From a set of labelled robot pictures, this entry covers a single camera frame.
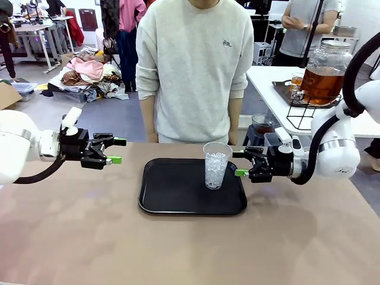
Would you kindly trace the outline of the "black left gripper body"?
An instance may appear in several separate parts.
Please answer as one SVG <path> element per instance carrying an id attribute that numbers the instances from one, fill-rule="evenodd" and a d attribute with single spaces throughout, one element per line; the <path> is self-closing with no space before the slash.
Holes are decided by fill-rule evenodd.
<path id="1" fill-rule="evenodd" d="M 74 135 L 68 135 L 66 130 L 59 133 L 60 153 L 67 161 L 80 161 L 89 141 L 87 129 L 78 129 Z"/>

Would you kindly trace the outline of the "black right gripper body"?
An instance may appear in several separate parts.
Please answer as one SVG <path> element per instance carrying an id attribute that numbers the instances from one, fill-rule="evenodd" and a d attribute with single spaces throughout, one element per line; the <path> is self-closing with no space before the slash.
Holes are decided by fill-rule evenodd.
<path id="1" fill-rule="evenodd" d="M 288 177 L 293 169 L 293 153 L 282 153 L 278 146 L 267 147 L 266 161 L 268 175 Z"/>

